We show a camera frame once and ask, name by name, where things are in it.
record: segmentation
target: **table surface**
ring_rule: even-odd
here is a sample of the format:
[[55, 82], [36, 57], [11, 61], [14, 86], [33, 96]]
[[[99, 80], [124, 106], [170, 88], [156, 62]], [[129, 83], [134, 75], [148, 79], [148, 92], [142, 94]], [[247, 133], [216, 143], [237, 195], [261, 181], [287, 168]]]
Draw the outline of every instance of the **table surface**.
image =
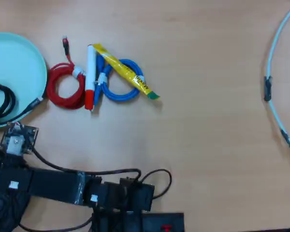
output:
[[[143, 95], [120, 104], [104, 97], [92, 115], [46, 101], [23, 120], [40, 128], [36, 148], [45, 158], [84, 170], [170, 169], [174, 183], [153, 211], [185, 212], [187, 231], [245, 231], [290, 227], [290, 150], [262, 100], [269, 45], [289, 9], [290, 0], [0, 0], [0, 31], [31, 40], [50, 67], [66, 61], [62, 35], [84, 68], [87, 44], [101, 42], [137, 62], [161, 95], [161, 104]], [[290, 22], [273, 77], [273, 100], [290, 133]], [[116, 75], [110, 86], [130, 89]], [[66, 78], [59, 92], [76, 89], [77, 81]], [[148, 181], [158, 192], [168, 179]], [[66, 228], [90, 214], [34, 198], [22, 222]]]

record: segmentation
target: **black cable clip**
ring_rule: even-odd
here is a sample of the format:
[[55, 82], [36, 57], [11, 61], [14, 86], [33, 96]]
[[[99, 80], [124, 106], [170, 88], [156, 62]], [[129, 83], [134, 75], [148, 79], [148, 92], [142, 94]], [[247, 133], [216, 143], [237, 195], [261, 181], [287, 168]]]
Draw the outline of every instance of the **black cable clip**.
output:
[[290, 147], [290, 140], [289, 140], [289, 136], [287, 133], [284, 132], [283, 129], [280, 130], [281, 134], [282, 134], [282, 137], [284, 137], [284, 139], [286, 140], [287, 144], [289, 145]]
[[269, 101], [272, 98], [272, 77], [264, 77], [264, 100]]

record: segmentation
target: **coiled blue cable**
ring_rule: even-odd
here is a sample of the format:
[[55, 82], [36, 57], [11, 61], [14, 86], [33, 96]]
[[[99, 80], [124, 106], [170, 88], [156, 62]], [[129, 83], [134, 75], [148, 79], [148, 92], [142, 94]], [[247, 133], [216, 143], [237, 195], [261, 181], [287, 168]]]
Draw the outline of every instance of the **coiled blue cable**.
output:
[[[129, 59], [120, 59], [119, 61], [121, 63], [123, 63], [124, 65], [128, 66], [129, 68], [131, 68], [143, 81], [145, 81], [141, 68], [134, 61], [129, 60]], [[96, 89], [95, 89], [94, 105], [96, 105], [98, 100], [99, 100], [101, 90], [109, 99], [116, 101], [116, 102], [117, 101], [118, 102], [129, 101], [129, 100], [135, 98], [140, 93], [140, 91], [137, 88], [134, 88], [131, 92], [129, 92], [127, 94], [123, 94], [123, 95], [118, 95], [118, 94], [112, 93], [107, 86], [107, 79], [108, 79], [109, 74], [112, 71], [112, 69], [113, 68], [110, 64], [108, 64], [104, 67], [103, 56], [101, 56], [101, 55], [97, 56], [97, 71], [99, 73], [99, 79], [98, 79], [98, 84], [97, 84]]]

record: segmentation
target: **red cable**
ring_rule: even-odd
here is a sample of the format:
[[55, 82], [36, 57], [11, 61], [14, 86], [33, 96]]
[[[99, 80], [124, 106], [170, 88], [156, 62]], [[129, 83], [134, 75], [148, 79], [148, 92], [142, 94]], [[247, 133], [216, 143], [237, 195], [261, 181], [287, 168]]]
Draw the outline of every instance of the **red cable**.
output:
[[79, 88], [72, 96], [62, 98], [58, 95], [57, 82], [62, 76], [72, 75], [75, 66], [69, 55], [67, 39], [64, 38], [62, 41], [69, 63], [57, 64], [49, 70], [46, 92], [53, 104], [66, 109], [78, 109], [84, 105], [85, 100], [85, 76], [83, 74], [78, 74], [77, 80], [79, 82]]

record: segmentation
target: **plate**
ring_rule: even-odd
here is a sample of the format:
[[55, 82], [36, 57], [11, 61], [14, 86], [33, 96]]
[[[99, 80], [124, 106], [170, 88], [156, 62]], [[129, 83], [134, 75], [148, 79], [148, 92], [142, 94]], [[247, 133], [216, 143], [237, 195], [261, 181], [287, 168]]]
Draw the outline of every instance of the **plate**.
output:
[[[41, 97], [46, 81], [46, 64], [37, 47], [22, 36], [0, 32], [0, 84], [10, 88], [16, 96], [14, 110], [1, 121], [17, 116], [34, 99]], [[3, 101], [4, 93], [0, 91], [0, 106]]]

